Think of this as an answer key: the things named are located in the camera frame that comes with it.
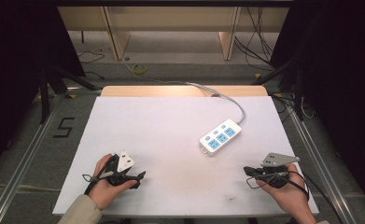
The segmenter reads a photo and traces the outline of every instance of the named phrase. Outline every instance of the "metal rail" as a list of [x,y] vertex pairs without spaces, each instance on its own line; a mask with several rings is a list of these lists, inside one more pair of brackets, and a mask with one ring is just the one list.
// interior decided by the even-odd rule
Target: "metal rail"
[[321,181],[324,184],[324,187],[329,194],[330,200],[332,201],[334,207],[336,208],[336,211],[340,216],[343,224],[357,223],[357,221],[355,220],[354,216],[351,213],[351,210],[342,192],[337,187],[337,184],[334,178],[332,177],[327,164],[322,159],[322,156],[319,153],[313,138],[308,132],[304,124],[304,121],[300,121],[295,112],[291,113],[291,117],[293,123],[295,124],[296,129],[299,132],[299,135],[302,138],[302,141],[304,142],[307,152],[309,153],[310,158],[313,161],[316,170],[318,171],[319,177],[321,178]]
[[64,95],[56,95],[53,99],[52,107],[50,108],[50,113],[48,118],[45,120],[43,124],[39,125],[38,130],[35,133],[33,140],[31,141],[29,147],[25,151],[19,165],[16,168],[13,176],[9,179],[5,189],[3,190],[0,196],[0,223],[5,216],[8,207],[13,200],[17,189],[19,188],[20,183],[22,182],[25,174],[27,173],[28,168],[32,160],[35,157],[36,152],[40,148],[40,145],[46,135],[46,132],[49,129],[49,125],[53,121],[54,115],[57,112],[58,106],[63,101]]

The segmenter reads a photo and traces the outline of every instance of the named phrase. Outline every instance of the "power cord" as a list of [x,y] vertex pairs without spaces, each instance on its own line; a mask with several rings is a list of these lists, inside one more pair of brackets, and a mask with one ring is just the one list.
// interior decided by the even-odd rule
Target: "power cord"
[[159,83],[179,83],[179,84],[183,84],[183,85],[188,85],[188,86],[195,86],[197,88],[200,88],[200,89],[203,89],[203,90],[206,90],[206,91],[210,91],[210,92],[213,92],[216,96],[219,96],[219,97],[222,97],[226,100],[229,100],[229,101],[232,101],[233,103],[235,103],[240,109],[241,109],[241,112],[243,113],[243,116],[241,117],[241,119],[236,122],[238,125],[243,122],[243,120],[246,118],[246,111],[243,109],[243,107],[238,104],[235,100],[233,100],[231,97],[219,92],[219,91],[216,91],[214,89],[211,89],[209,87],[206,87],[206,86],[203,86],[203,85],[200,85],[200,84],[197,84],[197,83],[192,83],[192,82],[181,82],[181,81],[160,81],[160,80],[156,80],[156,79],[151,79],[151,78],[144,78],[144,77],[138,77],[135,72],[130,68],[129,65],[127,65],[127,63],[125,63],[124,65],[126,65],[126,67],[129,69],[129,71],[138,79],[141,79],[141,80],[146,80],[146,81],[154,81],[154,82],[159,82]]

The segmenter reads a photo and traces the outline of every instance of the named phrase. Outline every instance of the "handheld controller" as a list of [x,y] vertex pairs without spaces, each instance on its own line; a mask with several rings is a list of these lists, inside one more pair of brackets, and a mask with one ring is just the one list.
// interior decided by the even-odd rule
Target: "handheld controller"
[[288,168],[285,164],[300,161],[299,157],[290,157],[277,153],[269,153],[260,164],[263,168],[244,167],[248,176],[266,182],[273,188],[281,189],[289,179]]
[[141,185],[140,180],[144,178],[145,171],[139,174],[138,176],[127,175],[127,172],[130,171],[132,166],[134,165],[133,159],[127,155],[125,151],[121,151],[120,157],[118,155],[114,155],[105,168],[105,174],[111,174],[106,177],[109,184],[113,186],[122,185],[128,180],[136,180],[137,183],[133,185],[130,189],[138,189]]

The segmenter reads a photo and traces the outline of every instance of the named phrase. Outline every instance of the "gray carpet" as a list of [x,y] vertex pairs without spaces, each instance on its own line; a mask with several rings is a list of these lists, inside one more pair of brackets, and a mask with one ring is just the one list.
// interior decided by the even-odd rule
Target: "gray carpet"
[[[83,64],[85,71],[95,72],[105,79],[100,79],[94,74],[87,74],[84,79],[97,86],[107,85],[161,85],[161,83],[140,80],[134,77],[122,63],[96,63]],[[162,81],[188,81],[204,85],[249,85],[256,80],[255,74],[260,70],[249,65],[206,65],[206,64],[147,64],[147,72],[141,76]],[[276,91],[279,77],[266,83],[268,92]],[[70,87],[78,84],[66,80]],[[41,188],[39,191],[19,189],[14,197],[3,223],[56,223],[52,207],[57,201],[59,192],[77,151],[81,135],[89,119],[91,109],[98,94],[79,93],[74,98],[63,99],[57,113],[50,124],[49,130],[37,151],[27,174],[22,180],[23,185]],[[281,111],[283,106],[274,101],[277,109]],[[40,102],[35,100],[21,122],[19,131],[16,132],[9,150],[5,151],[0,159],[0,186],[5,185],[17,167],[24,151],[31,143],[38,128],[41,111]],[[291,117],[285,111],[279,114],[288,136],[288,140],[301,158],[301,168],[323,189],[321,180],[311,159],[305,149],[304,143],[297,132]],[[66,130],[58,130],[63,118],[74,118],[64,122],[63,126],[72,127],[68,137],[55,138],[55,135],[66,134]],[[315,139],[316,145],[321,151],[327,164],[331,167],[331,173],[339,188],[348,200],[351,211],[358,223],[365,223],[365,196],[346,169],[343,159],[338,158],[329,137],[321,125],[320,119],[306,119],[305,125]],[[328,220],[330,223],[338,223],[337,217],[330,209],[318,190],[308,182],[315,200],[320,208],[317,220]],[[285,223],[289,217],[260,217],[260,223]]]

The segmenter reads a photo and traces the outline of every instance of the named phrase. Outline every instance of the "white cable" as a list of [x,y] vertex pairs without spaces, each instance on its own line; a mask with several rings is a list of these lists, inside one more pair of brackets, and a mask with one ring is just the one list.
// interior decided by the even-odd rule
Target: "white cable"
[[303,114],[308,118],[308,119],[312,119],[314,117],[314,114],[316,113],[314,110],[313,110],[313,114],[311,116],[307,115],[306,112],[304,111],[303,109],[303,101],[304,101],[304,97],[302,97],[302,103],[301,103],[301,109],[302,109],[302,112]]
[[129,65],[127,65],[127,63],[125,63],[124,65],[126,65],[126,67],[129,69],[129,71],[138,79],[141,79],[141,80],[147,80],[147,81],[155,81],[155,82],[160,82],[160,83],[180,83],[180,84],[184,84],[184,85],[190,85],[190,86],[195,86],[197,88],[200,88],[200,89],[203,89],[203,90],[206,90],[206,91],[211,91],[213,92],[214,94],[218,94],[219,96],[222,96],[223,98],[229,100],[229,101],[232,101],[233,103],[235,103],[236,105],[238,105],[238,107],[240,107],[241,109],[241,112],[243,112],[243,116],[241,117],[240,121],[236,122],[238,125],[241,124],[241,122],[243,122],[243,120],[246,118],[246,111],[243,109],[243,107],[238,104],[235,100],[233,100],[231,97],[221,93],[220,91],[216,91],[214,89],[211,89],[209,87],[206,87],[206,86],[203,86],[203,85],[200,85],[200,84],[197,84],[197,83],[192,83],[192,82],[181,82],[181,81],[160,81],[160,80],[156,80],[156,79],[151,79],[151,78],[143,78],[143,77],[138,77],[134,72],[133,70],[129,67]]

